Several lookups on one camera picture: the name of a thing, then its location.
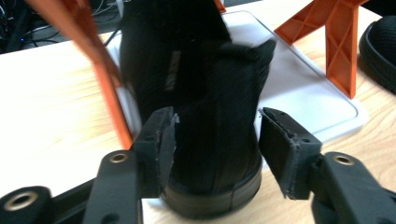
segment table surface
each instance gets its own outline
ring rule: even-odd
[[[264,0],[227,10],[250,11],[276,28],[309,2]],[[358,37],[379,18],[360,8]],[[319,29],[295,46],[325,69],[324,43]],[[90,62],[72,42],[0,55],[0,69],[0,196],[32,185],[57,195],[93,178],[101,158],[120,149]],[[360,64],[355,99],[369,121],[322,152],[360,159],[384,188],[396,190],[396,97],[365,71]],[[192,221],[154,201],[144,204],[144,217],[145,223],[314,223],[310,201],[284,199],[269,170],[253,201],[227,217]]]

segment screw hole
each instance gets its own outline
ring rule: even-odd
[[[38,194],[34,191],[25,191],[10,198],[4,208],[7,211],[17,211],[25,208],[37,200]]]
[[[119,163],[128,160],[128,156],[122,153],[116,154],[110,158],[113,163]]]
[[[334,160],[343,165],[354,165],[355,162],[348,157],[345,156],[334,156]]]

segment boot sole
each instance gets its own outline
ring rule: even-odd
[[[359,43],[361,57],[378,78],[380,84],[396,93],[396,65],[390,63],[373,47],[369,40],[369,33],[373,23],[364,31]]]
[[[262,183],[262,167],[242,186],[222,193],[190,194],[167,184],[163,200],[178,214],[193,219],[208,219],[227,215],[249,203]]]

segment orange stand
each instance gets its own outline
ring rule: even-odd
[[[133,138],[115,90],[115,87],[120,86],[119,70],[97,35],[88,0],[26,0],[26,2],[65,36],[73,39],[90,58],[120,142],[125,149],[130,148]]]
[[[349,98],[356,93],[358,9],[368,0],[314,0],[275,32],[292,44],[326,27],[326,77]]]
[[[216,7],[218,8],[218,11],[220,13],[223,13],[226,11],[225,6],[222,4],[222,2],[220,0],[215,0],[215,4],[216,4]]]

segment black shoe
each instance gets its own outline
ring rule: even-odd
[[[164,200],[192,218],[248,203],[261,184],[253,122],[275,42],[233,44],[213,0],[132,0],[121,30],[121,74],[143,123],[169,105],[179,116]]]
[[[396,16],[373,22],[362,35],[359,48],[380,84],[396,93]]]

